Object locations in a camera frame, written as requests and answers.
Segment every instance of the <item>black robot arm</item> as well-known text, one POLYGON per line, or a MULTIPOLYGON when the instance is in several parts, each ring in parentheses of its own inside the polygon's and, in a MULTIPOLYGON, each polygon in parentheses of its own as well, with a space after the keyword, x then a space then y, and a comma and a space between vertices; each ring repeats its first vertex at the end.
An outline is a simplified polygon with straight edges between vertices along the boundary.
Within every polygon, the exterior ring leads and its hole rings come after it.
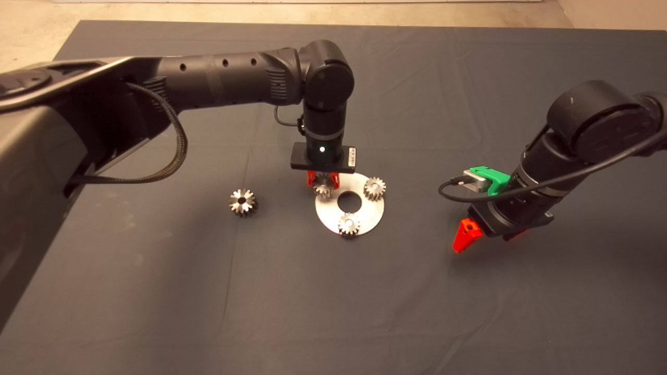
POLYGON ((0 330, 83 183, 141 183, 173 173, 188 109, 303 102, 294 169, 353 173, 342 145, 354 78, 338 46, 189 57, 54 61, 0 74, 0 330), (98 175, 174 123, 178 151, 151 176, 98 175))
MULTIPOLYGON (((444 191, 449 185, 484 180, 470 173, 442 184, 439 193, 471 203, 468 215, 481 232, 509 240, 549 224, 554 219, 549 209, 591 173, 629 156, 649 156, 664 149, 665 108, 667 95, 663 93, 630 97, 604 81, 585 82, 555 100, 547 124, 496 194, 463 198, 444 191)), ((463 237, 465 229, 460 230, 463 237)))

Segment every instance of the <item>metal disc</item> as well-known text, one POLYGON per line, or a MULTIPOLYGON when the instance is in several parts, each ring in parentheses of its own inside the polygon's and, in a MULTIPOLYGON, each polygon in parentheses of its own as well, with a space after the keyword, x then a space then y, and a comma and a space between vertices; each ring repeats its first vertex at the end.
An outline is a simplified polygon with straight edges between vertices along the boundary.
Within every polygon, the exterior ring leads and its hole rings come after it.
POLYGON ((345 214, 338 207, 338 198, 345 192, 354 192, 362 199, 361 208, 354 213, 360 223, 357 236, 370 232, 382 219, 384 198, 372 201, 364 195, 364 184, 368 181, 368 177, 360 173, 341 173, 338 178, 340 187, 334 190, 329 198, 315 197, 315 211, 319 220, 330 231, 338 234, 338 221, 345 214))

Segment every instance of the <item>white barcode label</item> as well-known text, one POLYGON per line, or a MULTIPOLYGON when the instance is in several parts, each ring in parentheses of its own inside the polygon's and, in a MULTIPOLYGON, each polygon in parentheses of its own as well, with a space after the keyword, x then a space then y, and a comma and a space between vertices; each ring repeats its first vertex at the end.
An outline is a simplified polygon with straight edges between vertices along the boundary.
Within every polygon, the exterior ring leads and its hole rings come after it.
POLYGON ((357 166, 357 149, 350 147, 350 155, 348 156, 348 167, 357 166))

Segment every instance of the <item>metal gear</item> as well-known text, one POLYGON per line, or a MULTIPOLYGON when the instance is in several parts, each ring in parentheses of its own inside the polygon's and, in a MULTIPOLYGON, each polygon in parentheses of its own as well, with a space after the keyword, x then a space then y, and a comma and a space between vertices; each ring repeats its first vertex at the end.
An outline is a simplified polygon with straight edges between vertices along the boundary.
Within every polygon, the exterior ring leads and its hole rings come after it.
POLYGON ((334 183, 328 173, 318 173, 313 182, 313 190, 318 197, 329 198, 334 191, 334 183))
POLYGON ((238 189, 229 196, 229 208, 239 216, 246 216, 257 208, 257 198, 248 189, 238 189))
POLYGON ((371 177, 364 184, 364 195, 372 201, 376 201, 387 191, 387 184, 378 177, 371 177))
POLYGON ((338 221, 338 232, 343 237, 356 236, 359 233, 359 219, 355 214, 346 213, 338 221))

